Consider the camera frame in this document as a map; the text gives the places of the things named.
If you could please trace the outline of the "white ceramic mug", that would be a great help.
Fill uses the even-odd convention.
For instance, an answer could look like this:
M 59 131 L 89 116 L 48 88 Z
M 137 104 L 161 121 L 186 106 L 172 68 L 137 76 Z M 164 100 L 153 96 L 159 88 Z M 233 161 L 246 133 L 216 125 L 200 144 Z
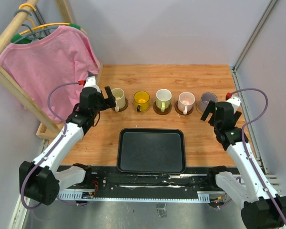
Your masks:
M 168 89 L 160 89 L 156 93 L 156 107 L 161 112 L 167 110 L 171 104 L 172 93 Z

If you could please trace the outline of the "pink ceramic mug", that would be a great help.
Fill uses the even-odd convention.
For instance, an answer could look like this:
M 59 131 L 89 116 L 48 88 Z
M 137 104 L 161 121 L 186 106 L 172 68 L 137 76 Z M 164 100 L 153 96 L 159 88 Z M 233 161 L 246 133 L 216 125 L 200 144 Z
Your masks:
M 195 96 L 191 92 L 182 92 L 179 95 L 177 109 L 182 115 L 189 115 L 194 109 Z

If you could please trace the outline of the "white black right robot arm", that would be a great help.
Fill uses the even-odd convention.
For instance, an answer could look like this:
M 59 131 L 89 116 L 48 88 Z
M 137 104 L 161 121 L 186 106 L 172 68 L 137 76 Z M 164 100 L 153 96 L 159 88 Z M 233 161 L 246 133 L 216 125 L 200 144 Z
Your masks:
M 217 141 L 233 159 L 244 184 L 240 184 L 225 166 L 213 167 L 206 179 L 212 191 L 222 189 L 241 210 L 248 229 L 286 227 L 286 196 L 280 196 L 257 163 L 248 138 L 236 122 L 240 99 L 225 102 L 210 101 L 201 117 L 209 118 Z

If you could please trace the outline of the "cream ceramic mug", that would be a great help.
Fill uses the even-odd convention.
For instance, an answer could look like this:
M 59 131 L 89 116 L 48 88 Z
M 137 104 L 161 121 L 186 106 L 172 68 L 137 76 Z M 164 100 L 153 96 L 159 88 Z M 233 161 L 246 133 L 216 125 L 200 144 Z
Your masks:
M 119 109 L 122 109 L 125 106 L 124 90 L 121 88 L 114 88 L 114 89 L 112 89 L 112 93 L 116 99 L 115 109 L 116 109 L 116 111 L 118 111 Z

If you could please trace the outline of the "yellow transparent cup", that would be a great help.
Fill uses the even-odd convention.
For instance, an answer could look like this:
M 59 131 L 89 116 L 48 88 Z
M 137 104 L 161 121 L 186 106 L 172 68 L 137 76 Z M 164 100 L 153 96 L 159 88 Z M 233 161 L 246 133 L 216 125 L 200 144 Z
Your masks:
M 141 104 L 150 102 L 150 95 L 146 91 L 137 91 L 133 96 L 133 101 Z

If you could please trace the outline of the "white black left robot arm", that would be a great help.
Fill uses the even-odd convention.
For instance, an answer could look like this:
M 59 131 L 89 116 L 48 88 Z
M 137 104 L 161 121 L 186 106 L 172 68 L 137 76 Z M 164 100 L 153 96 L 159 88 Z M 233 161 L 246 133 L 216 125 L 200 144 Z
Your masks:
M 52 143 L 32 162 L 24 161 L 19 168 L 20 199 L 26 209 L 30 198 L 38 205 L 50 205 L 58 193 L 73 186 L 89 188 L 93 184 L 92 169 L 83 164 L 73 164 L 59 172 L 57 169 L 73 146 L 100 120 L 100 112 L 116 106 L 115 97 L 109 86 L 105 87 L 105 98 L 96 86 L 85 86 L 80 100 L 72 113 L 63 120 L 63 128 Z

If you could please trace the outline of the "purple transparent cup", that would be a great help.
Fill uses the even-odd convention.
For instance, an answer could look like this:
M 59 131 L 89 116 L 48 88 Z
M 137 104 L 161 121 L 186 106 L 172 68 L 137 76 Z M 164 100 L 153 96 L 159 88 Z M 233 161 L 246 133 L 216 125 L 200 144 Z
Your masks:
M 201 100 L 198 104 L 198 109 L 203 113 L 210 101 L 216 103 L 218 101 L 217 96 L 212 92 L 203 93 L 201 96 Z

